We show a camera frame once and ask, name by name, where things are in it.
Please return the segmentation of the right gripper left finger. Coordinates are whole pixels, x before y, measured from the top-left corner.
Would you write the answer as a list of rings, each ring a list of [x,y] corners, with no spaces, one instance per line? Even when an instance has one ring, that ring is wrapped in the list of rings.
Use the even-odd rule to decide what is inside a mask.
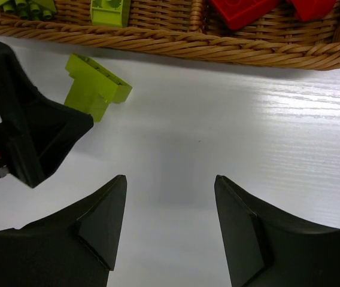
[[[0,231],[0,286],[106,286],[114,270],[127,180],[21,229]]]

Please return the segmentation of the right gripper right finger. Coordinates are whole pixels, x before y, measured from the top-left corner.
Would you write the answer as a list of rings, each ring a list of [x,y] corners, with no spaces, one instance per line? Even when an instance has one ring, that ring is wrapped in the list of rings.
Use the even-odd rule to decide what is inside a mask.
[[[214,190],[232,286],[340,286],[340,229],[287,213],[225,176]]]

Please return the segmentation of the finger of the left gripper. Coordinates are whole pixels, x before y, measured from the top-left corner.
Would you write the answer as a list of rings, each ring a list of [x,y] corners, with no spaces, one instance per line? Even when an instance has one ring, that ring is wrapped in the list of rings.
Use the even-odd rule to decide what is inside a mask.
[[[43,96],[0,42],[0,178],[31,188],[54,174],[93,118]]]

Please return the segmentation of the lime green lego piece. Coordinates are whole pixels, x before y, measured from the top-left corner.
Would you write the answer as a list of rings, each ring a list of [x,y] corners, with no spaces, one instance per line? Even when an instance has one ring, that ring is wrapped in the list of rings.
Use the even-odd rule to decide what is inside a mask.
[[[72,53],[65,69],[73,79],[64,104],[100,122],[111,103],[125,102],[132,86],[93,59]]]

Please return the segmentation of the lime long lego brick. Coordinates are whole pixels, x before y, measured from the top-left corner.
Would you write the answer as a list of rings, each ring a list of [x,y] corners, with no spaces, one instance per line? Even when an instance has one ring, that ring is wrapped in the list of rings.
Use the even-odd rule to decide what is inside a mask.
[[[57,9],[52,0],[0,0],[0,10],[21,20],[52,20]]]

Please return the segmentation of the lime sloped lego brick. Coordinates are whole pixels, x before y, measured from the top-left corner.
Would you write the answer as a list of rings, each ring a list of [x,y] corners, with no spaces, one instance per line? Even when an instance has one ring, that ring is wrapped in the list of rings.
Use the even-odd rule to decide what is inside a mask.
[[[128,24],[131,0],[92,0],[92,25],[125,28]]]

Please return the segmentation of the red lego brick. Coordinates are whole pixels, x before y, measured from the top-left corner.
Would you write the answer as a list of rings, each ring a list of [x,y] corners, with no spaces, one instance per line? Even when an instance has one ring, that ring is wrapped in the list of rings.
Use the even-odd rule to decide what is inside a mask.
[[[209,4],[231,30],[238,30],[263,17],[281,3],[280,0],[211,0]]]

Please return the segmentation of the red lego arch half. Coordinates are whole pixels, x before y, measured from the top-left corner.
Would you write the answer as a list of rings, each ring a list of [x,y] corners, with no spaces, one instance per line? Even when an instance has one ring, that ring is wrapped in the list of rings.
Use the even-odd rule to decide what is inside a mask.
[[[336,0],[286,0],[295,8],[295,17],[302,22],[322,19],[327,16]]]

